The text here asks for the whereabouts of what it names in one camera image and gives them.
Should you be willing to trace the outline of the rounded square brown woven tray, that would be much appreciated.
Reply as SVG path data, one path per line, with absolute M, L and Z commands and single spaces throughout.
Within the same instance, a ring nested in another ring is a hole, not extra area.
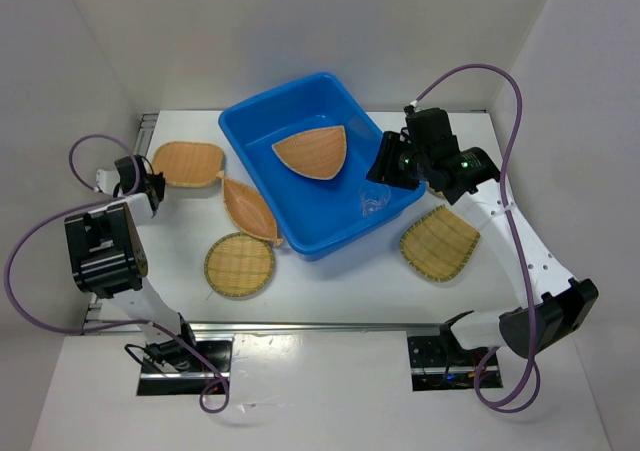
M 222 171 L 224 152 L 211 143 L 171 141 L 155 151 L 151 164 L 168 186 L 204 188 Z

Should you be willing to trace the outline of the clear drinking glass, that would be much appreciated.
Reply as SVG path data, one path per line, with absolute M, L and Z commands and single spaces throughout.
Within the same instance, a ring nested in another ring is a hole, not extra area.
M 389 186 L 366 180 L 359 189 L 360 212 L 363 218 L 384 209 L 391 199 Z

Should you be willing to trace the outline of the triangular brown woven basket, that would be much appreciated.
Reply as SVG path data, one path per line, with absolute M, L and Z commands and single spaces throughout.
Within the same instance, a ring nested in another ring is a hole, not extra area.
M 342 125 L 310 129 L 276 142 L 272 150 L 296 174 L 315 180 L 332 180 L 346 161 L 346 131 Z

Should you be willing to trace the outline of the square bamboo tray green rim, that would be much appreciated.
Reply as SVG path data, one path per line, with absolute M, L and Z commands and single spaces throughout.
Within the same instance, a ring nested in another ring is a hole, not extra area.
M 419 274 L 445 283 L 456 278 L 469 263 L 480 238 L 474 227 L 441 205 L 406 230 L 399 249 Z

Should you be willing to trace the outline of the round bamboo tray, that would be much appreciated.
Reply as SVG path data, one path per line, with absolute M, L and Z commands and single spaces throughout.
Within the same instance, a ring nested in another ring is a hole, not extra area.
M 275 256 L 268 243 L 237 232 L 209 248 L 203 270 L 213 292 L 230 299 L 248 299 L 270 282 Z

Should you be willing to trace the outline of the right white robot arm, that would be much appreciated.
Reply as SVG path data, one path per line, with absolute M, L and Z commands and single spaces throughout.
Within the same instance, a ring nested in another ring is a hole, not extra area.
M 599 296 L 544 245 L 501 180 L 486 151 L 460 148 L 449 116 L 440 108 L 404 109 L 405 127 L 386 131 L 368 180 L 415 190 L 426 183 L 444 195 L 453 212 L 479 232 L 513 287 L 518 307 L 468 311 L 450 319 L 439 353 L 460 364 L 480 347 L 507 347 L 527 358 L 576 331 Z

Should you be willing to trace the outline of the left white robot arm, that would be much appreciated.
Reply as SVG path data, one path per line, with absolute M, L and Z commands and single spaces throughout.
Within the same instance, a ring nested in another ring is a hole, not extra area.
M 117 160 L 114 200 L 64 219 L 72 277 L 80 291 L 112 302 L 140 328 L 155 365 L 194 371 L 200 368 L 200 347 L 191 327 L 148 280 L 137 226 L 156 215 L 166 181 L 146 164 L 140 155 Z

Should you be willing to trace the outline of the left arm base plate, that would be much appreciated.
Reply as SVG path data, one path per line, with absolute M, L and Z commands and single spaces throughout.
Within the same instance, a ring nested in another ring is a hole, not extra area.
M 177 357 L 177 366 L 160 357 L 159 351 L 150 346 L 127 343 L 126 353 L 138 364 L 137 396 L 198 395 L 211 386 L 209 394 L 223 395 L 221 382 L 211 369 L 181 347 L 177 347 L 172 358 Z M 215 366 L 225 382 L 229 383 L 233 340 L 230 336 L 197 339 L 195 349 Z

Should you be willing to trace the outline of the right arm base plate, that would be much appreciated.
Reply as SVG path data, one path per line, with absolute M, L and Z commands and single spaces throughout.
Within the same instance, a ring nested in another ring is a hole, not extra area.
M 477 348 L 451 358 L 435 336 L 409 335 L 407 346 L 413 392 L 473 389 L 476 368 L 488 353 Z

